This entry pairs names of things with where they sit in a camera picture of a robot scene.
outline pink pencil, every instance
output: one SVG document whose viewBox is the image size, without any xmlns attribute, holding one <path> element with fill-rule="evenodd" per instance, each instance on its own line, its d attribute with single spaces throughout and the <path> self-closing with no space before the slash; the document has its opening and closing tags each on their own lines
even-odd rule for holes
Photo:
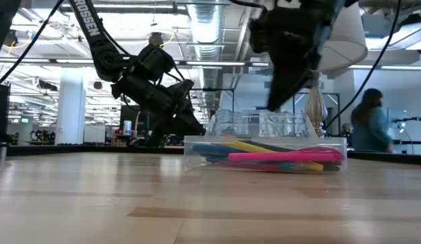
<svg viewBox="0 0 421 244">
<path fill-rule="evenodd" d="M 230 161 L 341 161 L 344 156 L 335 152 L 247 152 L 230 153 Z"/>
</svg>

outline wooden tabletop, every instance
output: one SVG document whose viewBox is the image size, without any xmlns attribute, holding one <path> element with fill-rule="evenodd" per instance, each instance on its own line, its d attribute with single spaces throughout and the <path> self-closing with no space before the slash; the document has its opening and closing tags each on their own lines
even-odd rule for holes
<svg viewBox="0 0 421 244">
<path fill-rule="evenodd" d="M 182 157 L 71 153 L 0 165 L 0 244 L 421 244 L 421 166 L 183 172 Z"/>
</svg>

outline ceiling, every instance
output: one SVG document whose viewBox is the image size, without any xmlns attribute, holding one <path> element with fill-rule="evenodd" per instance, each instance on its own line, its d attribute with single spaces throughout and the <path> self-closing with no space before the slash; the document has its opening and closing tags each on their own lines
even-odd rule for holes
<svg viewBox="0 0 421 244">
<path fill-rule="evenodd" d="M 165 41 L 164 50 L 175 60 L 196 60 L 194 46 L 196 45 L 191 33 L 191 22 L 187 15 L 185 4 L 193 1 L 203 0 L 179 0 L 179 14 L 160 14 L 158 6 L 170 6 L 171 1 L 93 1 L 98 5 L 99 16 L 103 19 L 103 24 L 111 36 L 131 54 L 139 54 L 140 50 L 147 45 L 147 39 L 153 32 L 160 32 Z M 0 57 L 17 58 L 25 50 L 28 42 L 31 41 L 31 35 L 34 35 L 40 28 L 40 23 L 50 12 L 50 5 L 55 1 L 33 0 L 33 3 L 43 2 L 46 6 L 22 8 L 13 20 L 12 29 L 17 30 L 16 36 L 18 43 L 15 48 L 3 47 Z M 222 61 L 251 60 L 251 58 L 262 58 L 263 55 L 253 54 L 248 49 L 247 35 L 245 32 L 247 17 L 257 16 L 258 12 L 254 9 L 248 11 L 245 7 L 238 5 L 229 5 L 228 1 L 219 1 L 222 4 Z M 360 1 L 361 11 L 374 11 L 377 13 L 381 9 L 389 9 L 396 1 Z M 131 3 L 147 6 L 148 10 L 129 7 Z M 406 8 L 421 5 L 421 1 L 404 1 Z M 54 15 L 47 28 L 42 32 L 39 40 L 29 51 L 26 58 L 47 58 L 47 59 L 65 59 L 79 60 L 91 58 L 90 50 L 85 39 L 82 39 L 83 33 L 77 24 L 76 17 L 70 12 L 67 4 L 63 4 L 60 11 Z M 376 58 L 377 53 L 371 52 L 365 64 L 371 64 Z M 416 51 L 397 50 L 387 52 L 384 62 L 393 64 L 410 64 L 419 59 Z M 0 63 L 0 76 L 3 75 L 12 64 Z M 60 89 L 61 67 L 46 65 L 20 65 L 10 75 L 7 82 L 12 86 L 12 99 L 10 103 L 10 121 L 19 121 L 19 116 L 35 116 L 36 123 L 51 125 L 56 121 L 56 108 L 58 106 L 58 92 L 46 91 L 37 87 L 37 80 L 42 80 Z M 195 87 L 200 88 L 202 77 L 200 69 L 195 67 L 181 68 L 180 72 L 195 82 Z M 119 107 L 124 105 L 120 99 L 115 100 L 111 96 L 110 83 L 98 78 L 94 68 L 85 67 L 85 76 L 88 81 L 86 121 L 87 123 L 106 123 L 117 125 L 119 121 Z M 94 82 L 100 81 L 102 89 L 95 89 Z M 168 76 L 163 77 L 162 84 L 165 86 L 174 84 L 176 81 Z M 224 88 L 232 87 L 234 83 L 225 83 Z M 264 86 L 256 87 L 253 85 L 242 85 L 244 94 L 253 94 L 257 89 L 266 92 Z M 200 91 L 194 91 L 192 94 L 195 116 L 202 123 L 208 121 L 205 112 L 206 104 L 203 103 L 204 95 Z"/>
</svg>

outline white lamp shade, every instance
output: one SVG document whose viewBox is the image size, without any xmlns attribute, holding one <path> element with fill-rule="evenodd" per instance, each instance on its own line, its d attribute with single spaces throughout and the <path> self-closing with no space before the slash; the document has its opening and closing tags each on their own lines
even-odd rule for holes
<svg viewBox="0 0 421 244">
<path fill-rule="evenodd" d="M 281 7 L 299 7 L 298 1 L 281 3 Z M 367 56 L 364 28 L 358 3 L 343 7 L 334 23 L 331 38 L 322 49 L 319 71 L 328 72 L 354 65 Z"/>
</svg>

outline ventilation duct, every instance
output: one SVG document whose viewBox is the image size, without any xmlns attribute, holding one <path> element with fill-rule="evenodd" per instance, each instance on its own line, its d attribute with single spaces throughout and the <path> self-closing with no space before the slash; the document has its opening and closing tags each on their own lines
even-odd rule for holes
<svg viewBox="0 0 421 244">
<path fill-rule="evenodd" d="M 188 5 L 189 16 L 191 17 L 191 32 L 193 40 L 202 44 L 220 43 L 222 26 L 222 7 L 220 5 L 200 4 Z M 195 46 L 195 53 L 198 60 L 214 61 L 221 57 L 221 47 L 211 45 Z M 201 88 L 221 88 L 222 81 L 218 79 L 220 71 L 217 69 L 200 70 Z M 220 92 L 204 92 L 206 107 L 213 109 L 219 104 Z"/>
</svg>

